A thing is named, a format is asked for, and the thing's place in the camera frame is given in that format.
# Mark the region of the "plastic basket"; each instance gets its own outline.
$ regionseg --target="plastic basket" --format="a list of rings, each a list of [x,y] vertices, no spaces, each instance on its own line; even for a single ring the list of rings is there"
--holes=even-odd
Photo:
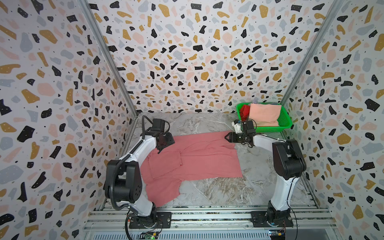
[[[243,105],[248,105],[248,104],[250,103],[239,103],[236,105],[237,116],[239,117],[240,121],[241,121],[240,109],[243,107]],[[283,106],[281,106],[280,116],[277,119],[277,121],[279,122],[278,127],[257,127],[257,128],[255,127],[256,132],[281,132],[286,128],[290,128],[292,126],[292,120]]]

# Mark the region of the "speckled wall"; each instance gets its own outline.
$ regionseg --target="speckled wall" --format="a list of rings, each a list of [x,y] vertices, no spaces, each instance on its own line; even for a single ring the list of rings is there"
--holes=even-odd
[[[331,0],[89,0],[138,112],[278,102]]]
[[[0,238],[82,239],[131,114],[75,1],[0,7]]]
[[[384,239],[384,1],[345,1],[286,104],[320,207]]]

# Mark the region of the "black mounting plate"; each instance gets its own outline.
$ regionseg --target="black mounting plate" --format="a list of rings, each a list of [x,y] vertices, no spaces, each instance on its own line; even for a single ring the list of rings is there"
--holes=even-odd
[[[293,227],[293,222],[288,219],[288,217],[276,221],[275,224],[279,227],[284,227],[284,221],[286,227]],[[251,222],[253,223],[253,227],[271,228],[271,226],[266,222],[266,211],[251,212]]]
[[[172,220],[172,213],[171,212],[157,212],[157,227],[156,229],[162,228],[170,228],[170,222]],[[137,216],[133,217],[133,221],[130,221],[129,224],[130,229],[147,229],[144,226],[139,224],[139,221],[137,220]]]

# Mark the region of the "black speckle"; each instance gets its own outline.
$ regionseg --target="black speckle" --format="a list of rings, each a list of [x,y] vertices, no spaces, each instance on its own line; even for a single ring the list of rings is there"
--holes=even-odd
[[[292,6],[291,6],[291,10],[292,10],[292,11],[298,11],[298,12],[300,12],[301,7],[302,7],[302,6],[299,6],[299,5],[292,5]]]
[[[31,0],[33,6],[36,9],[36,12],[40,14],[40,11],[44,9],[44,6],[42,3],[39,3],[37,0]]]
[[[80,178],[84,178],[84,176],[85,176],[85,174],[87,173],[87,171],[88,171],[88,168],[84,168],[84,170],[83,170],[83,172],[81,173],[81,175],[80,175]]]
[[[348,63],[351,56],[352,56],[351,54],[348,54],[345,58],[343,58],[343,63],[344,64]]]
[[[60,130],[60,132],[64,132],[64,130],[65,130],[65,123],[60,124],[59,130]]]
[[[22,130],[22,132],[17,137],[17,141],[19,142],[25,142],[28,138],[31,138],[33,135],[33,132],[35,131],[34,128],[30,126],[25,126]]]
[[[72,231],[71,235],[73,236],[73,238],[76,238],[76,236],[79,235],[79,229]]]
[[[339,16],[337,18],[338,21],[341,21],[341,22],[344,22],[346,19],[348,18],[348,16]]]
[[[72,168],[72,164],[70,162],[63,162],[63,166],[66,168]]]
[[[370,35],[369,38],[373,38],[377,34],[377,30],[374,30]]]
[[[201,4],[191,3],[191,8],[192,9],[197,9],[197,10],[201,11]]]
[[[213,8],[221,8],[223,6],[223,2],[218,2],[213,6]]]
[[[25,17],[25,18],[27,18],[28,17],[28,13],[26,13],[23,9],[21,9],[21,8],[17,8],[17,12],[21,15],[21,16],[23,16],[23,17]]]
[[[366,132],[365,137],[371,139],[372,141],[375,140],[375,135],[373,135],[373,133],[370,133],[370,132]]]
[[[130,47],[125,47],[125,50],[127,50],[128,52],[133,52],[135,49],[134,48],[130,48]]]
[[[371,204],[373,202],[373,198],[371,196],[368,196],[367,197],[367,202],[369,202]]]
[[[119,1],[113,2],[109,5],[110,8],[119,8]]]
[[[57,157],[57,154],[59,154],[61,147],[56,146],[55,149],[53,150],[52,154],[50,155],[51,158],[55,159]]]
[[[243,30],[243,33],[240,34],[240,36],[242,36],[243,38],[245,38],[245,37],[247,36],[247,30],[244,29],[244,30]]]
[[[193,50],[195,50],[195,51],[202,51],[203,50],[203,45],[193,46]]]
[[[286,51],[287,50],[287,46],[278,46],[277,48],[276,48],[276,51],[279,51],[279,52],[284,52],[284,51]]]
[[[312,8],[312,10],[321,10],[323,7],[324,7],[324,3],[322,3],[322,4],[319,4],[319,5],[317,5],[317,6],[314,6],[313,8]]]
[[[77,19],[76,19],[76,16],[75,15],[71,15],[71,16],[68,16],[67,17],[68,21],[71,23],[71,22],[77,22]]]
[[[83,122],[84,126],[91,128],[91,126],[89,125],[89,123],[87,122],[86,119],[83,119],[82,122]]]
[[[39,38],[39,36],[37,36],[37,34],[33,33],[32,36],[33,36],[33,39],[35,40],[35,42],[37,42],[37,43],[40,42],[40,38]]]
[[[37,211],[36,209],[32,209],[28,211],[28,216],[29,216],[29,223],[32,223],[36,221],[37,219]]]
[[[367,9],[368,5],[365,5],[364,7],[362,7],[360,10],[359,10],[359,13],[361,13],[362,11],[365,11]]]
[[[293,34],[295,34],[295,31],[296,31],[296,29],[298,29],[299,27],[294,27],[290,32],[289,32],[289,34],[290,35],[293,35]]]
[[[52,213],[53,213],[53,211],[47,212],[45,214],[45,219],[52,217]]]
[[[52,70],[55,74],[55,76],[61,76],[61,71],[57,69],[55,66],[52,66]]]
[[[90,7],[91,9],[94,9],[94,10],[99,10],[99,8],[97,7],[97,4],[90,3],[90,4],[89,4],[89,7]]]
[[[22,202],[27,201],[26,191],[25,191],[25,182],[22,182],[20,185],[20,197],[18,198],[18,200],[21,200]]]
[[[364,103],[367,105],[367,109],[370,109],[374,112],[380,107],[380,104],[370,98],[368,98]]]
[[[32,189],[35,189],[37,187],[39,187],[45,180],[47,179],[47,177],[45,176],[45,172],[42,172],[39,176],[39,178],[36,180],[36,182],[32,185]]]
[[[365,171],[372,168],[375,168],[375,164],[373,162],[365,162],[363,166],[360,168],[360,170]]]
[[[151,36],[154,38],[157,38],[157,33],[156,33],[155,29],[153,29],[153,28],[152,28]]]
[[[99,62],[100,62],[100,58],[99,58],[99,56],[96,56],[95,57],[95,59],[93,60],[93,64],[99,64]]]
[[[13,221],[14,219],[15,217],[12,214],[4,214],[0,217],[0,226],[6,224],[7,222]]]
[[[106,31],[106,33],[108,33],[108,34],[112,34],[111,26],[107,26],[107,31]]]
[[[60,191],[57,191],[54,193],[53,197],[57,200],[57,201],[61,201],[61,195],[63,194],[63,190],[61,189]]]
[[[333,197],[328,197],[328,202],[331,204],[333,203],[333,201],[335,201],[335,199]]]

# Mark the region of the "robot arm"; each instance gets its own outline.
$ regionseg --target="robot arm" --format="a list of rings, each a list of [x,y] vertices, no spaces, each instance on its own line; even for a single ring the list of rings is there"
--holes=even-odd
[[[160,153],[175,142],[172,134],[168,132],[169,128],[164,131],[167,121],[153,119],[152,122],[148,119],[152,126],[145,130],[144,118],[148,119],[146,116],[142,117],[142,138],[120,159],[108,162],[104,191],[105,196],[111,199],[111,204],[115,210],[128,207],[137,216],[149,217],[154,220],[156,218],[155,205],[144,195],[141,195],[140,166],[153,149],[157,148],[158,153]],[[118,177],[125,172],[125,179]]]

